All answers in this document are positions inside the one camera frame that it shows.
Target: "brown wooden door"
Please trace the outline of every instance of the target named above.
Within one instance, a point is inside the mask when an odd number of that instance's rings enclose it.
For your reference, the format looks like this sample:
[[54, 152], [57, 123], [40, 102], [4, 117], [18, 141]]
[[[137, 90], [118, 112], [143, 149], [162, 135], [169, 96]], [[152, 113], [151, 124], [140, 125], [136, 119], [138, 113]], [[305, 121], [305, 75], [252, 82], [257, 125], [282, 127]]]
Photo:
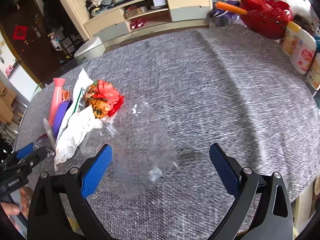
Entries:
[[44, 18], [34, 0], [15, 2], [8, 9], [2, 25], [12, 46], [40, 82], [60, 67], [59, 60], [64, 60], [65, 54], [52, 46], [45, 31]]

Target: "gray drawer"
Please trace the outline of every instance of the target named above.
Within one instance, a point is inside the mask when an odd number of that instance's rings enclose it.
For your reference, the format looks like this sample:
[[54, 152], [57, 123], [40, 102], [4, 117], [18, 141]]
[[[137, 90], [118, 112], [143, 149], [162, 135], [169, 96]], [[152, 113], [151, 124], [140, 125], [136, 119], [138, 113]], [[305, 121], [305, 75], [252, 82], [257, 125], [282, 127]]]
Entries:
[[94, 34], [93, 37], [99, 37], [102, 43], [111, 41], [114, 38], [120, 37], [122, 35], [128, 34], [129, 28], [126, 22], [122, 22], [119, 24], [114, 24], [103, 30], [99, 31], [98, 33]]
[[210, 13], [210, 7], [192, 6], [183, 7], [170, 10], [171, 19], [173, 22], [195, 20], [195, 19], [206, 19]]

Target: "gray tablecloth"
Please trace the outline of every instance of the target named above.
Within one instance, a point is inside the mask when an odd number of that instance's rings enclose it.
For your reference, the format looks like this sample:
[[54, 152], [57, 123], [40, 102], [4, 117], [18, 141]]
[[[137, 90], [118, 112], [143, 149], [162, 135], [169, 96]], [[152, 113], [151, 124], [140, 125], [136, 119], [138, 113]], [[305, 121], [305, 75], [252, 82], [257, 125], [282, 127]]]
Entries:
[[[81, 67], [124, 95], [144, 95], [178, 151], [181, 171], [143, 195], [120, 199], [102, 180], [88, 198], [113, 237], [207, 239], [233, 202], [209, 160], [214, 142], [257, 173], [279, 171], [290, 200], [319, 172], [320, 121], [310, 92], [279, 45], [242, 26], [161, 35]], [[66, 87], [73, 87], [81, 67], [63, 76]], [[32, 100], [17, 148], [44, 133], [52, 92], [53, 84]], [[59, 173], [83, 161], [77, 152]], [[54, 174], [53, 157], [34, 168], [31, 187], [44, 170]], [[66, 198], [64, 203], [72, 216]]]

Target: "orange stick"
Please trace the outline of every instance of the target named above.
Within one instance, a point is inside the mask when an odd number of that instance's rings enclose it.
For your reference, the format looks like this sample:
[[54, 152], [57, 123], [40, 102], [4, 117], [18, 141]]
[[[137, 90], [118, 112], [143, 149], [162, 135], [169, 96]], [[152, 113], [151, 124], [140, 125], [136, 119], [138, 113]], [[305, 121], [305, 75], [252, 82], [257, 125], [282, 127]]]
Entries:
[[247, 10], [245, 9], [241, 9], [240, 7], [228, 4], [226, 2], [216, 2], [215, 4], [216, 8], [218, 9], [222, 9], [222, 10], [226, 10], [226, 11], [230, 11], [232, 13], [237, 13], [237, 14], [246, 14]]

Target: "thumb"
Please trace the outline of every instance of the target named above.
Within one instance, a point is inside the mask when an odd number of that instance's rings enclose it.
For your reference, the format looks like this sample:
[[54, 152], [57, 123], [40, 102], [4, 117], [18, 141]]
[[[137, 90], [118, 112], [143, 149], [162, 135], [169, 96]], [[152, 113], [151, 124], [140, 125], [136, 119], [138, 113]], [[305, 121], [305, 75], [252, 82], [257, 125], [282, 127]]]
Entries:
[[7, 216], [14, 216], [20, 213], [20, 209], [15, 204], [1, 202], [1, 206]]

